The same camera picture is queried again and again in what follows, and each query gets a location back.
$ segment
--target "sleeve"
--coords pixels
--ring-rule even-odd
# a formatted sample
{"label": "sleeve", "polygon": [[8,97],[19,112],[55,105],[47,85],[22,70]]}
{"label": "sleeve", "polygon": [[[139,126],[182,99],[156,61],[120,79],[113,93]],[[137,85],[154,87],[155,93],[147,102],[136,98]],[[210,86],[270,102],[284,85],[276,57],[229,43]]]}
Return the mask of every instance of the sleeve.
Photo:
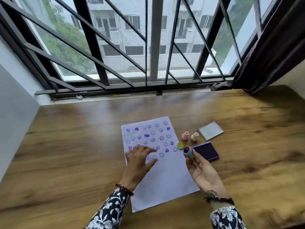
{"label": "sleeve", "polygon": [[222,207],[213,211],[210,214],[210,219],[214,229],[246,229],[242,222],[242,217],[235,206]]}
{"label": "sleeve", "polygon": [[123,188],[116,188],[85,229],[116,229],[121,222],[128,199],[129,194]]}

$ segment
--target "dark curtain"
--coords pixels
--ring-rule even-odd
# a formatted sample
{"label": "dark curtain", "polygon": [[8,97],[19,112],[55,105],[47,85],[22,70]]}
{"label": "dark curtain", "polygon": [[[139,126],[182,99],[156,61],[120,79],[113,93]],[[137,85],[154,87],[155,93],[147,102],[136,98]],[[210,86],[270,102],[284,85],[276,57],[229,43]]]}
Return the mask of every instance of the dark curtain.
{"label": "dark curtain", "polygon": [[249,94],[272,84],[305,59],[305,0],[281,0],[232,81],[212,91],[242,88]]}

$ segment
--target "wristwatch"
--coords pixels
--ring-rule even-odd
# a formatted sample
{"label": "wristwatch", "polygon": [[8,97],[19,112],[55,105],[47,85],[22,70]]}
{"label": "wristwatch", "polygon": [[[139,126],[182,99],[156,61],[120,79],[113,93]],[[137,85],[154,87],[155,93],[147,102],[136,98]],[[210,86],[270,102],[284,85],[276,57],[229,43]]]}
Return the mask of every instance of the wristwatch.
{"label": "wristwatch", "polygon": [[211,201],[217,201],[217,202],[227,202],[229,204],[235,205],[232,198],[221,198],[217,195],[215,191],[207,191],[207,197],[205,198],[208,203]]}

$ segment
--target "wooden surface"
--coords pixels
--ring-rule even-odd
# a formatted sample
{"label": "wooden surface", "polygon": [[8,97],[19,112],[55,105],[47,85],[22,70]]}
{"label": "wooden surface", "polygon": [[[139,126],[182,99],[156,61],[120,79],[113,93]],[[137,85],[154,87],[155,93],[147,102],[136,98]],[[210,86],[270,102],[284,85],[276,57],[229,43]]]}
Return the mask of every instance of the wooden surface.
{"label": "wooden surface", "polygon": [[[305,101],[273,86],[40,107],[0,184],[0,228],[86,226],[124,171],[121,125],[163,116],[178,138],[213,120],[224,130],[213,166],[248,228],[305,222]],[[212,228],[210,212],[198,192],[137,213],[129,203],[120,228]]]}

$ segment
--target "person's left hand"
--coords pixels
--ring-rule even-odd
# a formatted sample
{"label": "person's left hand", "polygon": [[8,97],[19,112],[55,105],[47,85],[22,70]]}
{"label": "person's left hand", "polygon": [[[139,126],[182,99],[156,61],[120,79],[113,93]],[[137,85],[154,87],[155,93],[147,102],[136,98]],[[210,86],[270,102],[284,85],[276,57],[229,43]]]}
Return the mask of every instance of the person's left hand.
{"label": "person's left hand", "polygon": [[158,161],[158,159],[155,158],[149,163],[145,164],[147,155],[156,151],[156,149],[152,149],[148,146],[135,146],[132,150],[125,153],[127,167],[124,171],[120,184],[127,187],[129,190],[134,191],[136,186],[142,181],[148,171]]}

